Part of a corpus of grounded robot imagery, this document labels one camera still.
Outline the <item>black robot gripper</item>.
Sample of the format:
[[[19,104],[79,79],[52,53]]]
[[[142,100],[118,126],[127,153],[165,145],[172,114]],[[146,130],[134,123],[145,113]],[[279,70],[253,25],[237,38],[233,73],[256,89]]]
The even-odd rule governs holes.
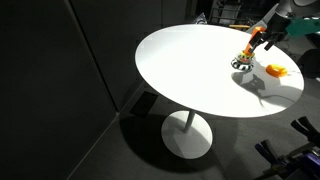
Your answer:
[[[264,33],[256,33],[249,41],[250,49],[254,50],[257,46],[268,41],[264,47],[268,51],[276,42],[281,41],[287,34],[286,27],[290,24],[291,20],[284,18],[275,13],[267,23],[267,29]]]

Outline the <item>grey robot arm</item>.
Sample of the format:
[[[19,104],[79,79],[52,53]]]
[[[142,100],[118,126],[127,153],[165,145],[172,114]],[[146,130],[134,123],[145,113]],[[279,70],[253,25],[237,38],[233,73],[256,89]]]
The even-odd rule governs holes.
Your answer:
[[[320,31],[320,0],[279,0],[249,29],[251,39],[244,52],[252,54],[260,45],[269,50],[286,35],[300,36]]]

